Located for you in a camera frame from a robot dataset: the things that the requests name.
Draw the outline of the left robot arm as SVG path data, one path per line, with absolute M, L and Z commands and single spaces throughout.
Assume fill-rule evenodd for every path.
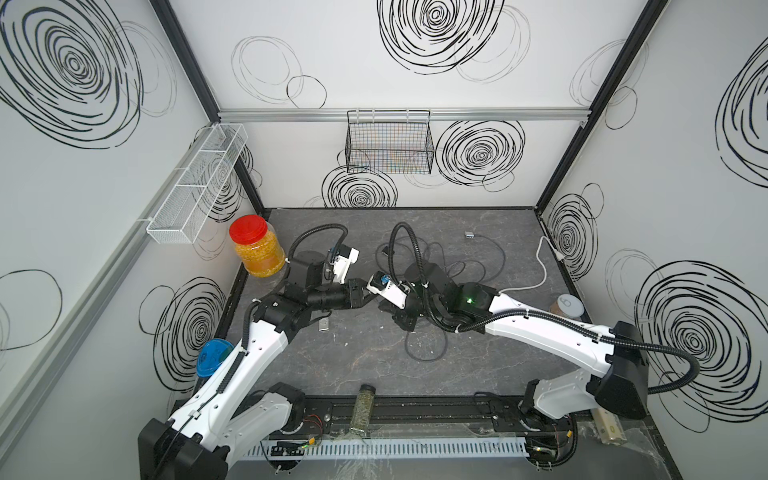
M 362 280 L 326 282 L 325 273 L 347 259 L 346 226 L 328 223 L 291 244 L 280 283 L 245 311 L 243 336 L 212 377 L 168 420 L 150 420 L 138 437 L 142 479 L 224 479 L 229 469 L 275 431 L 301 429 L 305 395 L 285 383 L 241 406 L 266 368 L 323 312 L 369 302 Z

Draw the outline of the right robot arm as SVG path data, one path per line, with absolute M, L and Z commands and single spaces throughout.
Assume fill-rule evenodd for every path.
M 691 384 L 701 367 L 691 353 L 644 342 L 638 329 L 618 322 L 612 327 L 559 316 L 517 301 L 502 290 L 470 282 L 457 284 L 423 258 L 418 238 L 406 222 L 397 223 L 387 247 L 406 233 L 414 262 L 398 275 L 389 265 L 371 285 L 382 290 L 393 318 L 411 331 L 425 319 L 445 334 L 469 332 L 522 342 L 575 365 L 575 371 L 550 380 L 533 380 L 519 410 L 557 420 L 573 412 L 601 407 L 631 419 L 647 416 L 651 395 Z

